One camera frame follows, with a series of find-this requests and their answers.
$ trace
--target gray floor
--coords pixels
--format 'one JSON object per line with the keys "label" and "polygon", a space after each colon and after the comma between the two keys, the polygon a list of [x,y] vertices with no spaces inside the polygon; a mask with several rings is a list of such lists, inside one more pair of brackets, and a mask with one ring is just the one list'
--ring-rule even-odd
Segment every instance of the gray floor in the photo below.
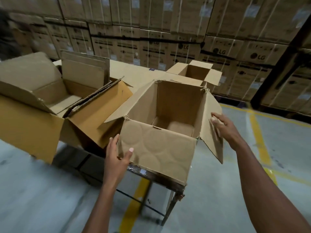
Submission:
{"label": "gray floor", "polygon": [[[259,158],[249,113],[223,106]],[[311,223],[311,128],[256,114],[272,160],[278,187]],[[0,140],[0,232],[81,232],[96,201],[99,183],[77,177],[74,168],[85,154],[59,145],[62,156],[48,166]],[[91,159],[82,170],[98,179],[103,163]],[[141,179],[127,172],[118,189],[134,195]],[[153,184],[150,206],[165,212],[169,191]],[[109,232],[118,232],[131,199],[116,193]],[[235,153],[225,144],[221,165],[203,143],[192,161],[185,197],[164,227],[159,216],[145,208],[123,232],[255,232],[243,201]]]}

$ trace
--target forearm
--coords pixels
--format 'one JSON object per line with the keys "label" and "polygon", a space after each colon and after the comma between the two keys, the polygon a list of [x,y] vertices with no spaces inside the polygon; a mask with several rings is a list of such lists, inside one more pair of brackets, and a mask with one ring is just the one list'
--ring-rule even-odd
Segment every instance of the forearm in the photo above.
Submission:
{"label": "forearm", "polygon": [[311,232],[301,213],[273,183],[245,141],[236,154],[245,204],[256,231]]}
{"label": "forearm", "polygon": [[114,184],[103,184],[82,233],[108,232],[109,218],[115,190],[116,186]]}

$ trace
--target metal table frame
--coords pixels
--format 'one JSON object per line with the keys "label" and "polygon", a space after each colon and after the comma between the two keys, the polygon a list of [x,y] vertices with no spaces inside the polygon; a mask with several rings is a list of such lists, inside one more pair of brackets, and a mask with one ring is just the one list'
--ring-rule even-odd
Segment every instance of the metal table frame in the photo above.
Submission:
{"label": "metal table frame", "polygon": [[[83,150],[83,151],[87,152],[88,155],[81,161],[81,163],[75,169],[80,173],[80,175],[83,177],[83,179],[88,184],[90,184],[90,182],[85,178],[85,176],[88,176],[89,178],[92,178],[92,179],[97,180],[97,181],[102,183],[102,180],[98,180],[97,178],[81,171],[81,168],[91,156],[95,156],[96,158],[100,158],[103,160],[105,160],[105,158],[98,156],[98,155],[95,155],[93,153],[90,153],[86,150]],[[147,207],[147,208],[151,209],[152,211],[156,212],[157,214],[163,216],[164,217],[163,220],[161,221],[160,219],[158,219],[157,223],[160,224],[160,222],[161,222],[161,226],[164,226],[165,222],[167,221],[167,219],[168,219],[169,215],[171,214],[171,212],[172,212],[175,204],[177,203],[177,201],[178,200],[180,201],[184,197],[185,186],[178,184],[172,180],[168,180],[167,178],[160,176],[158,174],[155,174],[155,173],[149,172],[147,170],[141,169],[140,167],[133,165],[133,164],[130,164],[127,167],[127,171],[129,171],[135,175],[138,175],[142,178],[145,178],[147,180],[150,180],[150,183],[149,183],[149,186],[148,186],[147,191],[145,193],[145,196],[143,197],[142,201],[140,201],[140,200],[138,200],[138,199],[136,199],[136,198],[134,198],[134,197],[128,195],[127,193],[124,193],[123,191],[120,191],[118,189],[117,189],[117,192],[139,202],[141,204],[140,209],[139,209],[140,214],[141,214],[143,208]],[[156,209],[154,209],[154,208],[152,208],[146,204],[146,201],[148,199],[148,195],[149,195],[149,192],[150,192],[150,189],[151,189],[151,186],[153,183],[162,185],[171,191],[165,214],[157,211]]]}

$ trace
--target person's left arm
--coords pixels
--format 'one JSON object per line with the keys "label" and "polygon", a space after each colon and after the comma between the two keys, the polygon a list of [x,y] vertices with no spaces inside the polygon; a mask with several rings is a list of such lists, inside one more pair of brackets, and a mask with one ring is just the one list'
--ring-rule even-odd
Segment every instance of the person's left arm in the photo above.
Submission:
{"label": "person's left arm", "polygon": [[118,139],[119,134],[113,139],[110,138],[106,151],[103,186],[100,189],[97,201],[82,233],[108,232],[113,197],[130,163],[130,158],[134,150],[130,148],[125,153],[124,158],[119,160],[117,154]]}

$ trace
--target person's left hand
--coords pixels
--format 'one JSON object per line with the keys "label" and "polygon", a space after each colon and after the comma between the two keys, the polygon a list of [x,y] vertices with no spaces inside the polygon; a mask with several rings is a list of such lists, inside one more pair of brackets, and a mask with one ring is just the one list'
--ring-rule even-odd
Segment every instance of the person's left hand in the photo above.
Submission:
{"label": "person's left hand", "polygon": [[111,184],[114,188],[117,188],[118,184],[121,182],[134,150],[134,148],[130,148],[124,154],[123,159],[119,160],[117,154],[117,141],[119,140],[119,136],[120,135],[117,134],[114,138],[110,137],[104,165],[103,184]]}

